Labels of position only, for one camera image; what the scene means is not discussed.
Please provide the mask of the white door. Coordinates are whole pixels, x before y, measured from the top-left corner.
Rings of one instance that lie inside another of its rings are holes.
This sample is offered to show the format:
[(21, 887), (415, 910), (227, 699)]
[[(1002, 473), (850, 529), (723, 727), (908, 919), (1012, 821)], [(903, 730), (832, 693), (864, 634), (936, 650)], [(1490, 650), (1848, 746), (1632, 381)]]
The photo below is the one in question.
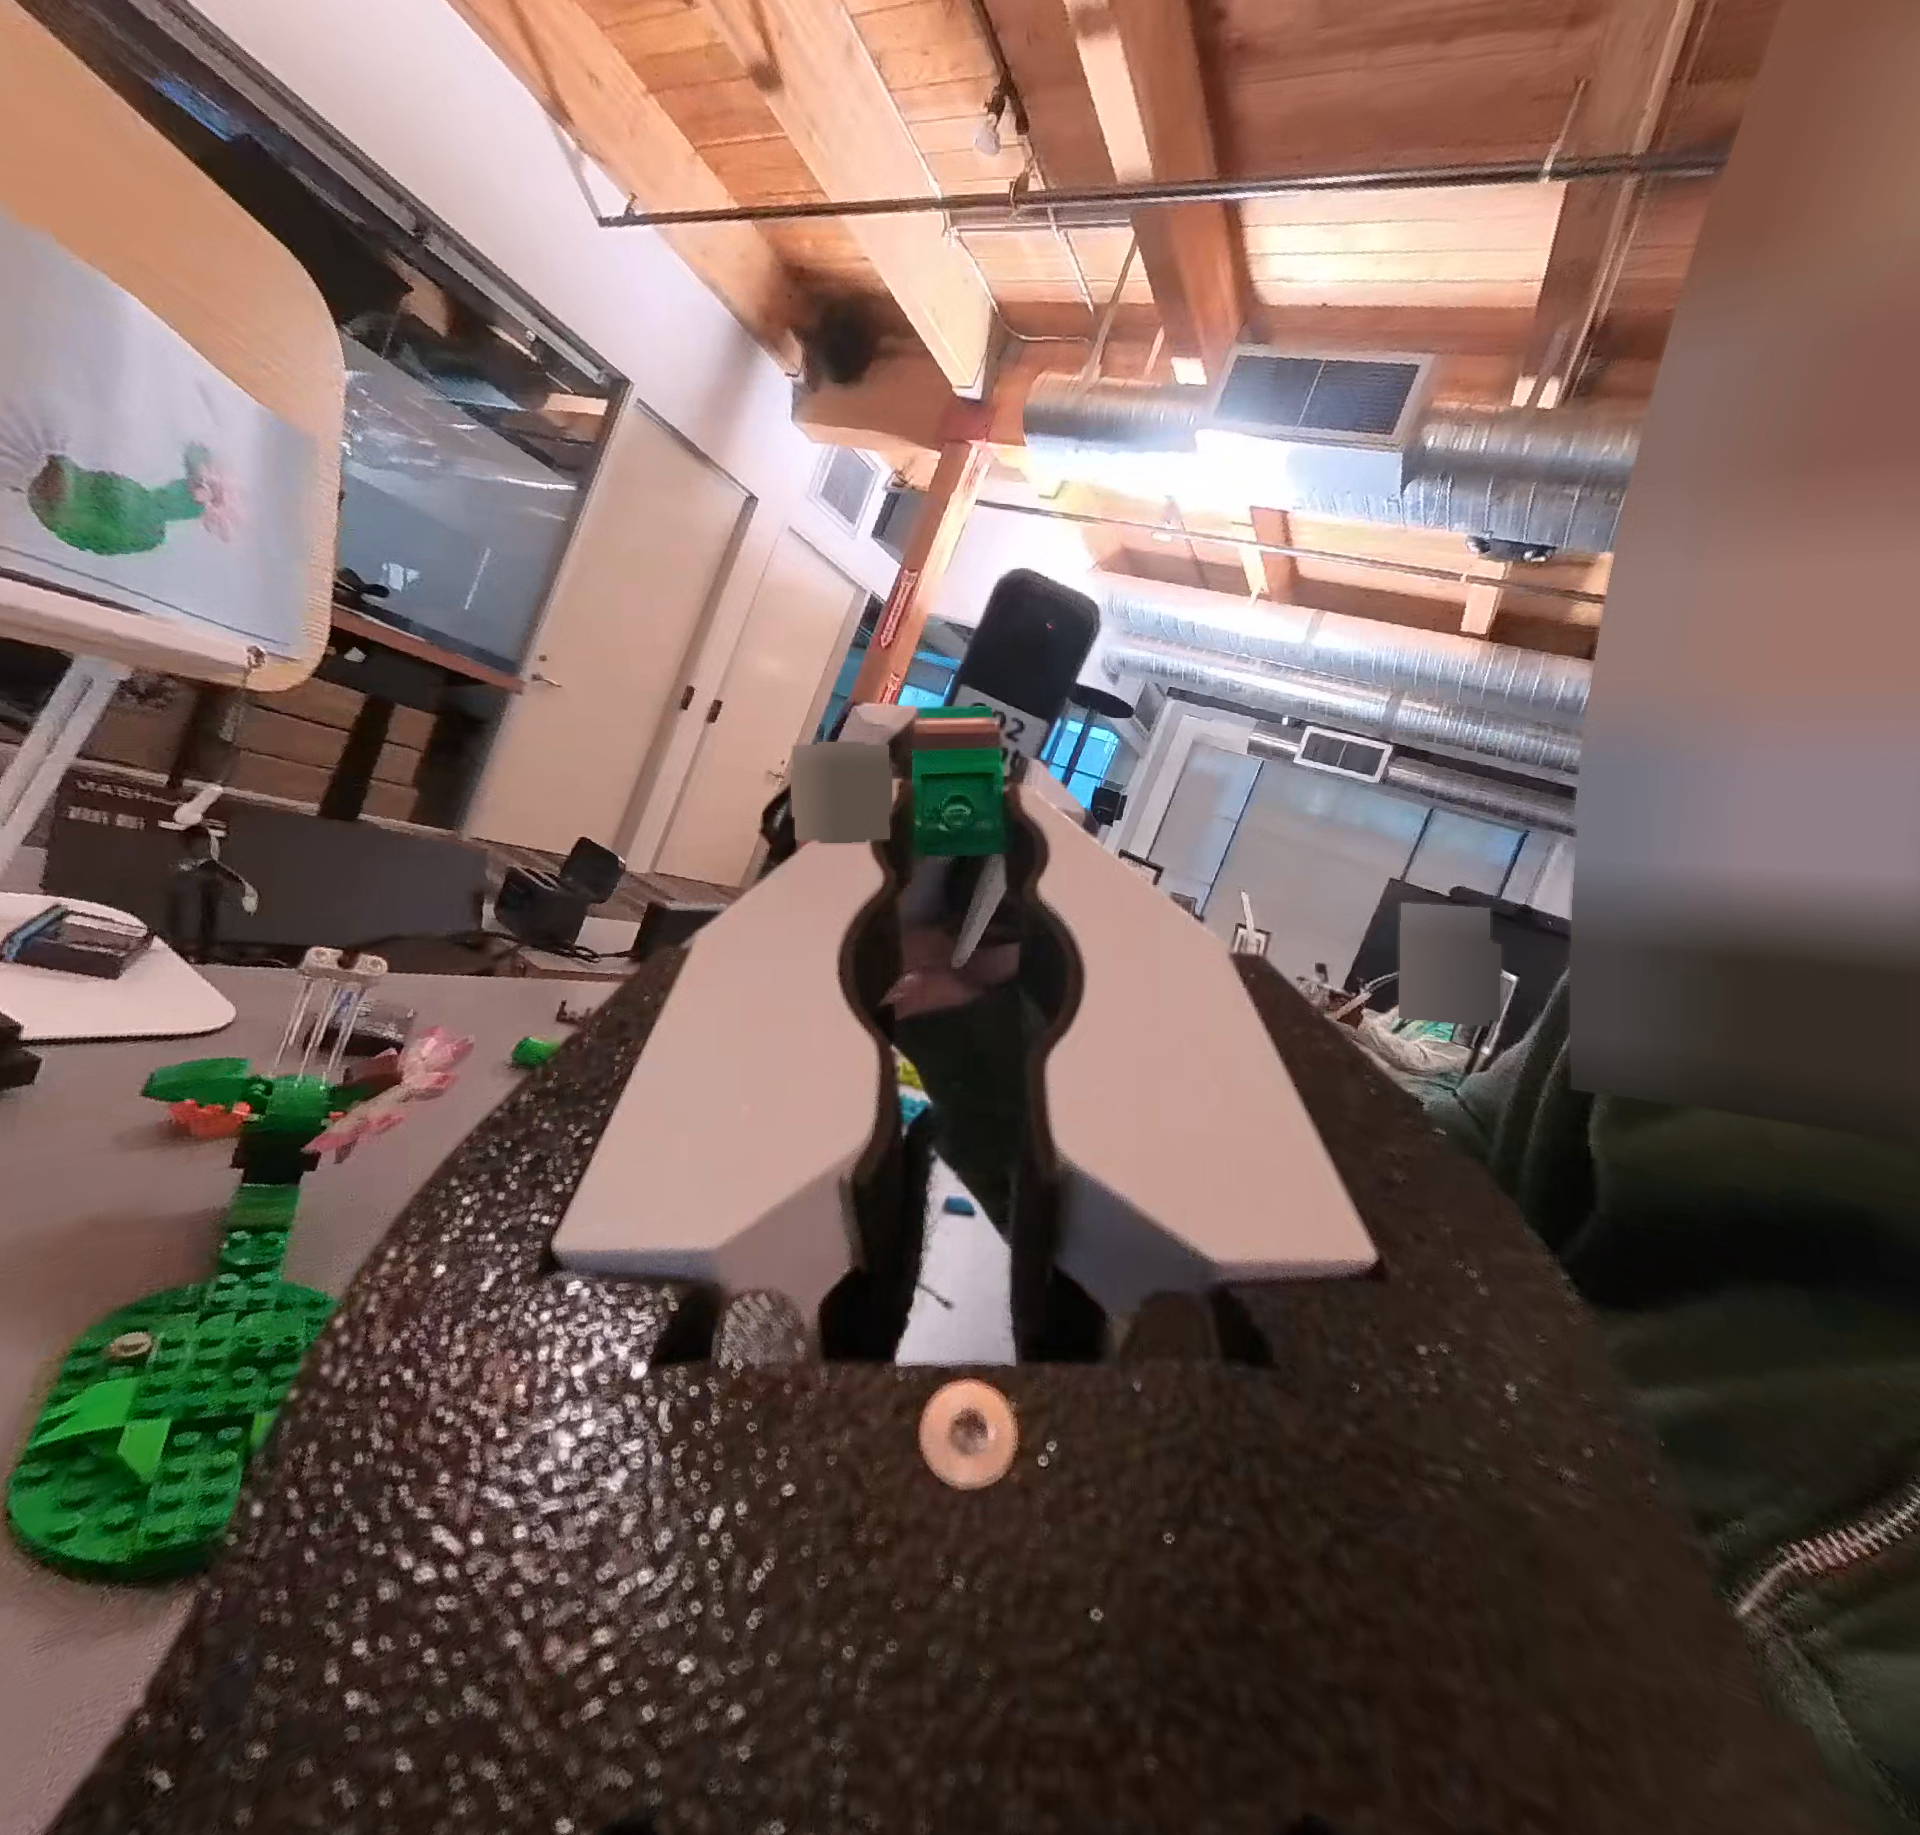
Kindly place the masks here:
[(522, 851), (629, 849), (753, 498), (629, 398), (587, 487), (468, 804), (468, 835)]
[(741, 887), (765, 805), (808, 741), (868, 591), (796, 532), (774, 546), (661, 843), (655, 875)]

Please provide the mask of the lego instruction booklet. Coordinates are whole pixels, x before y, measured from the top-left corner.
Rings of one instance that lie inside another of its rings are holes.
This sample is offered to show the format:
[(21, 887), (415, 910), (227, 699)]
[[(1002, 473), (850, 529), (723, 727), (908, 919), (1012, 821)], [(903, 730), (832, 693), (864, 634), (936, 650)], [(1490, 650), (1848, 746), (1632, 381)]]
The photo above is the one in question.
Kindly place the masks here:
[(314, 442), (109, 277), (3, 218), (3, 569), (300, 647)]

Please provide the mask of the black storage case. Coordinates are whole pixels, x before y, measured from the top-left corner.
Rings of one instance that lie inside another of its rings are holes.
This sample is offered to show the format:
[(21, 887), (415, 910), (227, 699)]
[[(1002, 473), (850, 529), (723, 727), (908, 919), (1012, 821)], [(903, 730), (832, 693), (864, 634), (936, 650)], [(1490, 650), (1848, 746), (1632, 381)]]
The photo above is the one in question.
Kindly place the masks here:
[(133, 915), (182, 957), (227, 960), (469, 936), (492, 873), (450, 835), (75, 770), (49, 807), (44, 885)]

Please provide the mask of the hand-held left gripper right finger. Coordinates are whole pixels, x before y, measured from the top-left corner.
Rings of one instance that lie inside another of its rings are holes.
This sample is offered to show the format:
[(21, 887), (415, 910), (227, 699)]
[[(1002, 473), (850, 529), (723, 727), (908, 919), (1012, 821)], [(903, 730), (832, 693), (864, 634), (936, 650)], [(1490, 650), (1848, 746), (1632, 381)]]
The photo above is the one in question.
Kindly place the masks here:
[(1035, 784), (1012, 795), (1023, 1055), (1012, 1323), (1064, 1356), (1160, 1295), (1381, 1268), (1229, 950)]

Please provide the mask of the metal vent grille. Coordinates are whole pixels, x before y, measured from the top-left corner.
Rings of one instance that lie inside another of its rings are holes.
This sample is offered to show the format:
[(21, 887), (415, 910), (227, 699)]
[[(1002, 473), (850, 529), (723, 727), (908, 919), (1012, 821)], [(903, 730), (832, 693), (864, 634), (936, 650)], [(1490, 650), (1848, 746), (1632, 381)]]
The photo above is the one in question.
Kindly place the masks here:
[(1399, 447), (1428, 405), (1430, 356), (1313, 358), (1240, 344), (1209, 426), (1248, 438)]

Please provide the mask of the pink lego flower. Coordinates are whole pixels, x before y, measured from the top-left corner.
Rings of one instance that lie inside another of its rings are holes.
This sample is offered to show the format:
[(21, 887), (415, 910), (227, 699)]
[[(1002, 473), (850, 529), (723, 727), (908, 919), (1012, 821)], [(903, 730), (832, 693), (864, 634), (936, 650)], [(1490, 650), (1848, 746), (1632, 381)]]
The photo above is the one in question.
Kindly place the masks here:
[(399, 1051), (363, 1056), (333, 1090), (325, 1127), (307, 1149), (345, 1161), (360, 1145), (399, 1127), (413, 1103), (442, 1097), (469, 1053), (468, 1035), (428, 1026)]

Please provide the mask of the glass office window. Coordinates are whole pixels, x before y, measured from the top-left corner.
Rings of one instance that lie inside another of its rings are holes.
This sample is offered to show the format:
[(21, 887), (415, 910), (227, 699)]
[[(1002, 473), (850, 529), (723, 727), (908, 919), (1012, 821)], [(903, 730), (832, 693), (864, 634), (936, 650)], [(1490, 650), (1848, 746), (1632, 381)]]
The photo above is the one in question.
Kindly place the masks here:
[(522, 673), (625, 386), (464, 309), (342, 339), (342, 572), (372, 616)]

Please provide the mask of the brown and green lego assembly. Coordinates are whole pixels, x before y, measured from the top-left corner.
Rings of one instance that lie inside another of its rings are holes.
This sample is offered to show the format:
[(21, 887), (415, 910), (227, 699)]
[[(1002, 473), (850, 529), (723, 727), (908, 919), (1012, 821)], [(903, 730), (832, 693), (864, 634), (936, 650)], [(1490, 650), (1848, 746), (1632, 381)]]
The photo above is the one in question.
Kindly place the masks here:
[(921, 709), (908, 728), (910, 840), (920, 858), (1006, 851), (1006, 746), (984, 708)]

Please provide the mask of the green lego baseplate model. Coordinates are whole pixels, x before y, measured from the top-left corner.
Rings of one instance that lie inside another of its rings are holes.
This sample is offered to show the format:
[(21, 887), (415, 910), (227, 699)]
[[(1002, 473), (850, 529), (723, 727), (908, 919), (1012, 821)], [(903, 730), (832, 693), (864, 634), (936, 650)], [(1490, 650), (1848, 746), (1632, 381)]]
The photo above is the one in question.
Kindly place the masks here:
[(350, 1096), (241, 1056), (154, 1070), (142, 1096), (235, 1116), (239, 1183), (210, 1274), (72, 1343), (7, 1483), (17, 1547), (99, 1581), (167, 1581), (216, 1551), (308, 1347), (338, 1307), (285, 1278), (300, 1181)]

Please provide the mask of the wooden book stand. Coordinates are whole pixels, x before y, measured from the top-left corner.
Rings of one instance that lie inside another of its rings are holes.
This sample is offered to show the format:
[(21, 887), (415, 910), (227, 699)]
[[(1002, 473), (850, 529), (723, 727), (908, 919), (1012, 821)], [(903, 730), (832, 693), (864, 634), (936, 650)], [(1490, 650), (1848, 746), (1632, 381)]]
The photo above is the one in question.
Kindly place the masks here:
[(277, 238), (17, 0), (4, 0), (3, 183), (4, 217), (109, 277), (319, 452), (300, 647), (257, 675), (233, 666), (245, 641), (220, 628), (4, 574), (4, 637), (66, 655), (4, 772), (3, 859), (13, 861), (132, 673), (280, 688), (317, 668), (333, 612), (345, 352), (319, 287)]

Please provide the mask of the ceiling sprinkler pipe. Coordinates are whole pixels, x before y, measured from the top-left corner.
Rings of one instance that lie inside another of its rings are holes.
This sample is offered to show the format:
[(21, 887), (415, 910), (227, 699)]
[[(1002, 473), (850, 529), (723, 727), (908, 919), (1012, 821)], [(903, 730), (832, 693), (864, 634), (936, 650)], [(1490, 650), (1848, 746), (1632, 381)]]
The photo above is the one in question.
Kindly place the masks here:
[(1146, 207), (1235, 207), (1282, 196), (1348, 193), (1500, 190), (1573, 183), (1697, 183), (1712, 179), (1731, 143), (1684, 149), (1612, 149), (1538, 161), (1468, 163), (1447, 166), (1327, 169), (1186, 183), (1128, 183), (1041, 190), (1008, 185), (996, 190), (890, 194), (837, 201), (780, 201), (732, 207), (624, 207), (598, 217), (605, 229), (732, 229), (786, 223), (865, 223), (934, 217), (944, 223), (1021, 226), (1027, 223), (1120, 223)]

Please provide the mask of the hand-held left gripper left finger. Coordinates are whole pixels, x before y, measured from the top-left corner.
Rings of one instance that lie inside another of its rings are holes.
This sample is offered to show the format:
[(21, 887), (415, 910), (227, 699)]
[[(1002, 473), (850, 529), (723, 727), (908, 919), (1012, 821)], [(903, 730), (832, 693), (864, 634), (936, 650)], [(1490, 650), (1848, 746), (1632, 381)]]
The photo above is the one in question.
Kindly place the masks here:
[(812, 1324), (856, 1275), (900, 1328), (920, 1175), (859, 993), (895, 901), (886, 845), (816, 843), (696, 933), (558, 1224), (563, 1272), (772, 1291)]

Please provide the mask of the person's green jacket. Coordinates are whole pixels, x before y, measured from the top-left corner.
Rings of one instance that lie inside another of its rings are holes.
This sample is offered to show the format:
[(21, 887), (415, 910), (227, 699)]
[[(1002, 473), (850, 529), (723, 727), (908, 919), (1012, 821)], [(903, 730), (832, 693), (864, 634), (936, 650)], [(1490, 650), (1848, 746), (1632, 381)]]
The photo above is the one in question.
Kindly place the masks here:
[(1597, 1314), (1669, 1499), (1872, 1831), (1919, 1828), (1919, 1169), (1861, 1135), (1593, 1096), (1568, 989), (1416, 1083)]

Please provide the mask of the small black case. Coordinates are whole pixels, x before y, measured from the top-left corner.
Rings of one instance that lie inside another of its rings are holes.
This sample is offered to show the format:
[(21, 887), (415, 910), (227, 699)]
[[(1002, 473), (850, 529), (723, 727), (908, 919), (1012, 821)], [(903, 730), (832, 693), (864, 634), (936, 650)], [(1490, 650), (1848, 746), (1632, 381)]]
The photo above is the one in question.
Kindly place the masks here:
[(606, 903), (625, 875), (622, 858), (583, 835), (554, 866), (511, 866), (493, 897), (497, 935), (540, 953), (594, 957), (582, 935), (587, 914)]

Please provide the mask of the silver spiral air duct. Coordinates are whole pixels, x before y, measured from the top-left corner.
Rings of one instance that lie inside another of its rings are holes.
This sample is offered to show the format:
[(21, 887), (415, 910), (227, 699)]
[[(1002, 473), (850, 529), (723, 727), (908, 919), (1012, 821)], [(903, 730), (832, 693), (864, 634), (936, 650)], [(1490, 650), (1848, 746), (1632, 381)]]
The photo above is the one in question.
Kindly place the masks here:
[(1579, 770), (1581, 657), (1149, 581), (1105, 589), (1099, 641), (1117, 683), (1560, 780)]
[(1443, 532), (1512, 559), (1612, 551), (1640, 446), (1633, 409), (1459, 408), (1430, 383), (1399, 447), (1214, 431), (1219, 383), (1069, 373), (1034, 380), (1021, 431), (1044, 469), (1143, 500)]

